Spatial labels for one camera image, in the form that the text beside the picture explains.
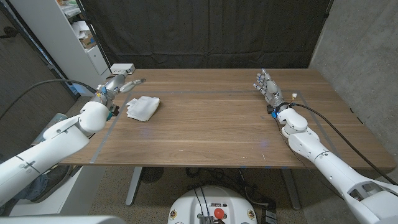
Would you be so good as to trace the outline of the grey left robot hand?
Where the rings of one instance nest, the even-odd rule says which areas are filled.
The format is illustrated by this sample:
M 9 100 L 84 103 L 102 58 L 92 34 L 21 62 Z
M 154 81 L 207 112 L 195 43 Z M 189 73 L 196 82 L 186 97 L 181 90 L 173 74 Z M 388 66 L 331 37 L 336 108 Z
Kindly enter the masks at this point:
M 115 75 L 105 85 L 100 85 L 99 89 L 95 91 L 95 95 L 90 101 L 95 101 L 105 105 L 108 109 L 113 105 L 113 100 L 120 93 L 127 93 L 135 86 L 143 84 L 146 79 L 138 79 L 130 82 L 125 82 L 126 77 L 129 75 L 129 70 L 125 70 L 120 74 Z

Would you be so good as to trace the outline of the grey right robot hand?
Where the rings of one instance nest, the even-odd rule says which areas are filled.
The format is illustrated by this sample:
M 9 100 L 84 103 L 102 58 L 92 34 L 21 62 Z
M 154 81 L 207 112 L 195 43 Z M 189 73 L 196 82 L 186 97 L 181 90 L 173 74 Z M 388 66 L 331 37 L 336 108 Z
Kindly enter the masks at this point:
M 257 74 L 256 81 L 257 83 L 254 83 L 253 87 L 264 96 L 269 114 L 278 114 L 288 108 L 288 103 L 284 100 L 281 89 L 265 68 L 261 70 L 261 73 Z

